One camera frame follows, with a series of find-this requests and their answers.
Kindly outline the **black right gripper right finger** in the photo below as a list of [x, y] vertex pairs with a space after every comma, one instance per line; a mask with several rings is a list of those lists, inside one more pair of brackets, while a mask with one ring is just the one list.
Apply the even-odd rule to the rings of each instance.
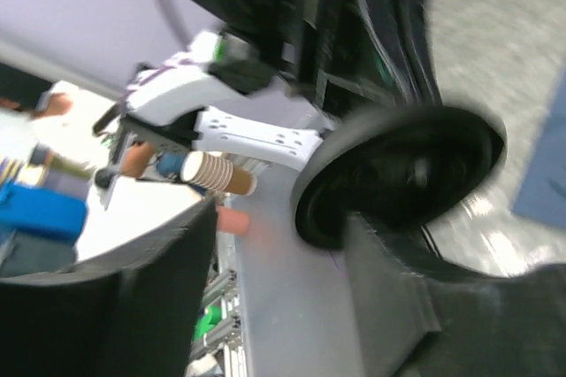
[[564, 265], [478, 273], [358, 213], [344, 236], [366, 375], [564, 375]]

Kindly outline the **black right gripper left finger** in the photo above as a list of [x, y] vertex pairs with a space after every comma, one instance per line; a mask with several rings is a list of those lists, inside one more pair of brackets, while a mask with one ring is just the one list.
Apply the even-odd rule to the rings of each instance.
[[216, 231], [207, 199], [101, 256], [2, 279], [2, 375], [183, 375]]

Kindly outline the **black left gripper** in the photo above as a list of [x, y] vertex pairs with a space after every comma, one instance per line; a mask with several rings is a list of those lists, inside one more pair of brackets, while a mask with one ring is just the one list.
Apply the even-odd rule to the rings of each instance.
[[425, 0], [193, 1], [327, 115], [440, 101]]

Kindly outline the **black cup lid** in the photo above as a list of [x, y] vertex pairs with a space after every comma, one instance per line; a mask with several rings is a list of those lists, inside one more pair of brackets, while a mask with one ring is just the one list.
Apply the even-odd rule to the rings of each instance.
[[339, 250], [350, 212], [394, 233], [453, 209], [501, 161], [507, 142], [493, 114], [454, 105], [363, 107], [313, 152], [291, 195], [298, 236]]

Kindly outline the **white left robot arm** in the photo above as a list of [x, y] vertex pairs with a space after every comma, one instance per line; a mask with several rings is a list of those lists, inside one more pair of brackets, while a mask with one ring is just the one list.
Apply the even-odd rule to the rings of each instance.
[[[222, 150], [301, 169], [310, 158], [354, 151], [393, 168], [430, 168], [439, 130], [425, 0], [193, 0], [222, 21], [158, 67], [141, 65], [125, 97], [94, 125], [119, 122], [109, 165], [131, 141], [157, 151]], [[324, 140], [223, 112], [283, 79], [343, 125]]]

